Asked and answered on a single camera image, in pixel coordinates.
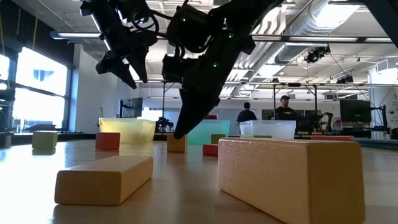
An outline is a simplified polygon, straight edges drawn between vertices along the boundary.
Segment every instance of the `black shirt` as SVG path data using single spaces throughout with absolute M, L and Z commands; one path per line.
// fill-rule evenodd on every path
M 276 109 L 276 119 L 281 121 L 295 121 L 296 112 L 290 107 L 278 107 Z
M 245 122 L 245 121 L 255 121 L 257 120 L 256 115 L 253 113 L 253 111 L 249 110 L 244 110 L 239 113 L 237 122 Z

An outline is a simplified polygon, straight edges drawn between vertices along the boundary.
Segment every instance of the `computer screen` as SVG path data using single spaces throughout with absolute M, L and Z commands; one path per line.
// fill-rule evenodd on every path
M 370 123 L 371 103 L 364 100 L 340 100 L 340 119 L 344 122 Z

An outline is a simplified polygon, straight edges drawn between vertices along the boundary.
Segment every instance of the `yellow plastic bin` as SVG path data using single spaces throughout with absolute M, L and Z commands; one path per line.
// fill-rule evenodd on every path
M 142 143 L 154 140 L 155 121 L 136 118 L 100 118 L 101 132 L 120 133 L 120 143 Z

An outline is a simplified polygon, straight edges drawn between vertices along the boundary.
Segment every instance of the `cap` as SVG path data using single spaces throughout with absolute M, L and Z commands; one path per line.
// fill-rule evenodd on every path
M 288 97 L 287 95 L 283 95 L 281 98 L 280 98 L 280 100 L 282 101 L 282 100 L 289 100 L 290 99 L 290 97 Z

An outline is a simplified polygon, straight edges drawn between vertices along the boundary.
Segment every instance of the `translucent plastic bin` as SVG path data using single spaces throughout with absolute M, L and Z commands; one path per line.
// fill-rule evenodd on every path
M 211 144 L 212 134 L 229 135 L 229 120 L 203 120 L 188 133 L 188 144 Z
M 272 136 L 273 139 L 294 139 L 296 121 L 246 121 L 239 125 L 241 135 Z
M 135 118 L 100 118 L 101 132 L 120 133 L 120 143 L 141 143 L 154 140 L 155 121 Z

